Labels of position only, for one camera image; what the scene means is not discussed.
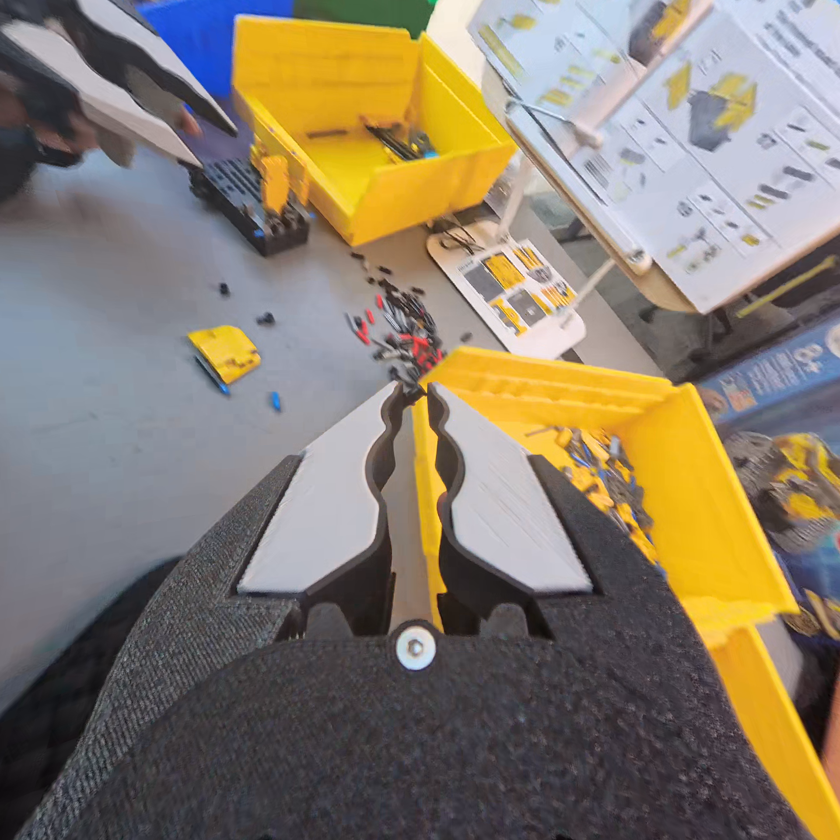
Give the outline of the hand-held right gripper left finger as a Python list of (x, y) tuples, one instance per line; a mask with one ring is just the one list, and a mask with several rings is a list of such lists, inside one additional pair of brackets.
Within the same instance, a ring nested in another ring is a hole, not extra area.
[(319, 599), (347, 574), (389, 578), (382, 489), (395, 467), (404, 407), (404, 385), (392, 382), (305, 447), (237, 593)]

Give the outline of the pile of small lego pieces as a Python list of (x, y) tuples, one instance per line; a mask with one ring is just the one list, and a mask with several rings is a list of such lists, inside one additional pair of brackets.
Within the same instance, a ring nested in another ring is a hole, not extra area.
[(476, 318), (425, 254), (416, 229), (367, 246), (328, 235), (275, 258), (255, 328), (260, 394), (283, 411), (357, 404), (391, 379), (415, 383), (478, 335)]

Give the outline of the heap of blue grey parts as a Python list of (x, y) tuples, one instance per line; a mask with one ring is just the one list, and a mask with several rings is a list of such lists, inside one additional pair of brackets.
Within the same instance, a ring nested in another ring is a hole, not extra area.
[(543, 455), (648, 562), (665, 572), (653, 540), (654, 520), (644, 504), (645, 490), (620, 437), (603, 428), (548, 425), (528, 430), (523, 438), (534, 440), (531, 451)]

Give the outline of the instruction booklet on stand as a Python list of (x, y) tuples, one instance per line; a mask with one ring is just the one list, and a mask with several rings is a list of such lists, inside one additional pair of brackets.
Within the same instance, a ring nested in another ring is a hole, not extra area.
[[(554, 317), (551, 316), (523, 339), (504, 339), (499, 328), (491, 328), (479, 315), (477, 301), (468, 293), (466, 287), (456, 279), (456, 269), (463, 259), (494, 246), (492, 240), (497, 226), (496, 222), (487, 219), (466, 226), (454, 225), (442, 232), (432, 233), (427, 238), (427, 252), (505, 350), (512, 354), (537, 360), (557, 360), (585, 338), (585, 323), (578, 313), (573, 316), (573, 320), (565, 329), (561, 329)], [(512, 236), (511, 238), (514, 242), (520, 244), (526, 240), (530, 241), (542, 257), (549, 262), (547, 257), (530, 239), (516, 239)]]

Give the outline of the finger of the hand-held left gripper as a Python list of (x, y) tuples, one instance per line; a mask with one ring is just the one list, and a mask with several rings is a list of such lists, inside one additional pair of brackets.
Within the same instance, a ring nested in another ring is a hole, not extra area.
[(238, 136), (235, 123), (131, 2), (76, 1), (74, 33), (83, 36), (84, 57), (108, 81), (128, 90), (134, 68), (216, 129)]
[(190, 167), (201, 167), (193, 152), (164, 120), (145, 111), (124, 89), (101, 77), (68, 38), (26, 22), (2, 25), (2, 46), (27, 68), (46, 70), (47, 78), (76, 96), (81, 114), (97, 128), (122, 140), (144, 144)]

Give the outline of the black connector with blue pin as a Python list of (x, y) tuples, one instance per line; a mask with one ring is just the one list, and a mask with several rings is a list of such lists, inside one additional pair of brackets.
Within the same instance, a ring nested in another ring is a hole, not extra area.
[(223, 381), (221, 376), (215, 372), (213, 366), (210, 365), (210, 363), (202, 355), (195, 354), (193, 356), (193, 361), (203, 372), (205, 377), (213, 384), (214, 388), (216, 388), (225, 397), (230, 397), (229, 386)]

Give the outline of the green plastic bin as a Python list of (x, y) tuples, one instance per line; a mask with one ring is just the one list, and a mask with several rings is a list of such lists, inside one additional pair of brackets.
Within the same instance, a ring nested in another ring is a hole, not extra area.
[(295, 18), (406, 30), (417, 39), (427, 28), (436, 1), (294, 1)]

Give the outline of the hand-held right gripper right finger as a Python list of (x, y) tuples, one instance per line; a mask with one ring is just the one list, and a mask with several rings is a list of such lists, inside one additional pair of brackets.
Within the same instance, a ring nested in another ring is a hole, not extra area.
[(444, 483), (439, 568), (458, 599), (590, 594), (594, 585), (531, 453), (446, 386), (427, 387)]

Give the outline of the blue plastic bin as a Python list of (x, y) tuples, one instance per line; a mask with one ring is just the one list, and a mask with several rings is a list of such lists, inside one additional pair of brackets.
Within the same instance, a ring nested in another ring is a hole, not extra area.
[(196, 79), (215, 98), (230, 94), (235, 21), (239, 15), (289, 18), (292, 1), (160, 1), (138, 7)]

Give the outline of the yellow plastic bin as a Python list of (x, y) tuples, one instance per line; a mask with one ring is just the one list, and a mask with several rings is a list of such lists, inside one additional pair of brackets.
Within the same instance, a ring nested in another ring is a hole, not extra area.
[(422, 380), (448, 388), (530, 453), (563, 465), (554, 427), (617, 436), (653, 519), (670, 587), (709, 650), (795, 599), (692, 385), (460, 348)]
[[(239, 15), (232, 96), (253, 140), (310, 173), (308, 204), (351, 246), (480, 204), (516, 144), (427, 35)], [(438, 152), (396, 164), (361, 117), (419, 127)]]
[(839, 838), (839, 804), (759, 631), (733, 630), (710, 655), (747, 740), (817, 839)]

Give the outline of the black and yellow lego model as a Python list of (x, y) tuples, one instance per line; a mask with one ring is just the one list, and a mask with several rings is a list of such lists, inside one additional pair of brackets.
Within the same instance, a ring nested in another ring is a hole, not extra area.
[(192, 194), (226, 217), (262, 256), (309, 240), (307, 166), (291, 151), (271, 152), (253, 140), (246, 157), (204, 162), (189, 173)]

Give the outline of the robot kit box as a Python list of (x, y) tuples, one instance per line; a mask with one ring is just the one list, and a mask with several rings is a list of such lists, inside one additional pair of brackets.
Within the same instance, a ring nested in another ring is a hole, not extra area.
[(839, 642), (839, 321), (696, 383), (796, 603), (801, 638)]

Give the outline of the yellow lego block assembly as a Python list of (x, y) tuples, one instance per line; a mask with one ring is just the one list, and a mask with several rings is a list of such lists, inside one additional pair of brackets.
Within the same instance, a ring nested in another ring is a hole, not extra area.
[(189, 332), (186, 339), (228, 386), (261, 365), (256, 346), (241, 329), (232, 325), (195, 330)]

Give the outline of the printed parts leaflet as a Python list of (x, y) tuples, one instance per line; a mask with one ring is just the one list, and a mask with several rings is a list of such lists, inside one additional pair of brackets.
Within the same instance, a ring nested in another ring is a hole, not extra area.
[(506, 340), (529, 335), (567, 308), (576, 292), (526, 240), (508, 240), (463, 259), (456, 279), (478, 303), (478, 313)]

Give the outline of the lego instruction booklet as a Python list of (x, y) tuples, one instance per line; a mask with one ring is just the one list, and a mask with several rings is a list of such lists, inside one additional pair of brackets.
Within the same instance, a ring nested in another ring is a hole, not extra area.
[(511, 127), (642, 274), (708, 313), (838, 235), (838, 2), (482, 2)]

